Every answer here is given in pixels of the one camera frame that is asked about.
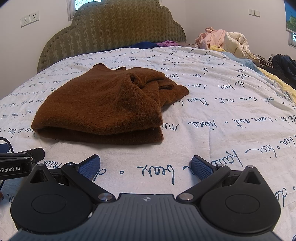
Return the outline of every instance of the white wall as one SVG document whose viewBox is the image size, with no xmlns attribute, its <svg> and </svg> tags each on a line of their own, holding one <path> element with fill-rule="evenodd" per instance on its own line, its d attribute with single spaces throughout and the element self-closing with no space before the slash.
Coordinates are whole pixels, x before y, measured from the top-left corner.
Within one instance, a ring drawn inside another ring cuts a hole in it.
<svg viewBox="0 0 296 241">
<path fill-rule="evenodd" d="M 252 53 L 290 55 L 284 0 L 160 0 L 194 43 L 206 27 L 242 32 Z M 259 10 L 261 17 L 249 15 Z M 20 18 L 39 11 L 40 20 L 21 28 Z M 66 0 L 9 0 L 0 8 L 0 99 L 36 74 L 41 51 L 58 31 L 70 25 Z"/>
<path fill-rule="evenodd" d="M 39 11 L 39 21 L 21 28 L 20 18 Z M 36 75 L 41 51 L 69 26 L 66 0 L 9 0 L 0 8 L 0 99 Z"/>
</svg>

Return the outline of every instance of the brown sweater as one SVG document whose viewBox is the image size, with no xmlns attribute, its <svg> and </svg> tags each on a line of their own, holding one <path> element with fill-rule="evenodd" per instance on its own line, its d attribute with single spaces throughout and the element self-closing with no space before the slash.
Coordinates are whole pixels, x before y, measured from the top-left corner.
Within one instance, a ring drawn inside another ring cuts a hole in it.
<svg viewBox="0 0 296 241">
<path fill-rule="evenodd" d="M 48 96 L 32 128 L 40 136 L 60 140 L 127 145 L 160 142 L 161 107 L 188 93 L 152 69 L 110 70 L 97 64 Z"/>
</svg>

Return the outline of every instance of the white bedsheet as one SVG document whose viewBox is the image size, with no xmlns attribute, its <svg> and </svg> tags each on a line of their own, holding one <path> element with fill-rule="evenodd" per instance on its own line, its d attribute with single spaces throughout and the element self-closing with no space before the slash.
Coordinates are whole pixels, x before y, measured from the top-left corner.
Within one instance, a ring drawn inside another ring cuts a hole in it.
<svg viewBox="0 0 296 241">
<path fill-rule="evenodd" d="M 155 69 L 188 88 L 188 96 L 163 112 L 161 144 L 97 145 L 34 133 L 32 120 L 47 96 L 97 63 L 111 69 Z M 19 86 L 0 100 L 0 136 L 9 139 L 15 152 L 44 148 L 41 163 L 50 168 L 98 154 L 101 170 L 95 183 L 116 197 L 120 192 L 176 196 L 198 182 L 189 168 L 193 155 L 220 160 L 234 170 L 255 165 L 282 208 L 274 231 L 290 241 L 296 235 L 295 109 L 275 82 L 222 53 L 187 47 L 122 48 L 62 60 Z M 20 182 L 7 180 L 2 188 L 2 241 L 17 231 L 10 205 Z"/>
</svg>

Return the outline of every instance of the upholstered headboard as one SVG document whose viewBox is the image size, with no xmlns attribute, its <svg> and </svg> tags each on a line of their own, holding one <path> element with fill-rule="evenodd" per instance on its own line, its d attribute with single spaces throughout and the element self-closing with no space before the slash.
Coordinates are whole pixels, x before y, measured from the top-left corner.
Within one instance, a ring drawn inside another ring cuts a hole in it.
<svg viewBox="0 0 296 241">
<path fill-rule="evenodd" d="M 186 36 L 158 0 L 89 2 L 77 10 L 69 27 L 47 42 L 37 73 L 68 57 L 166 40 L 186 41 Z"/>
</svg>

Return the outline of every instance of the electrical outlet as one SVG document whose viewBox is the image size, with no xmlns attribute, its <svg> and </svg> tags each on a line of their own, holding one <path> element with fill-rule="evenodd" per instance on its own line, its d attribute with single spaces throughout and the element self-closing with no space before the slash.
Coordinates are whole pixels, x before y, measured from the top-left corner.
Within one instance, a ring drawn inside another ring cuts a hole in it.
<svg viewBox="0 0 296 241">
<path fill-rule="evenodd" d="M 27 25 L 29 23 L 30 23 L 30 16 L 29 15 L 24 16 L 24 17 L 22 17 L 20 19 L 20 25 L 21 25 L 21 27 L 23 27 L 23 26 L 25 26 L 25 25 Z"/>
<path fill-rule="evenodd" d="M 30 14 L 30 22 L 35 22 L 39 20 L 39 12 L 34 12 Z"/>
</svg>

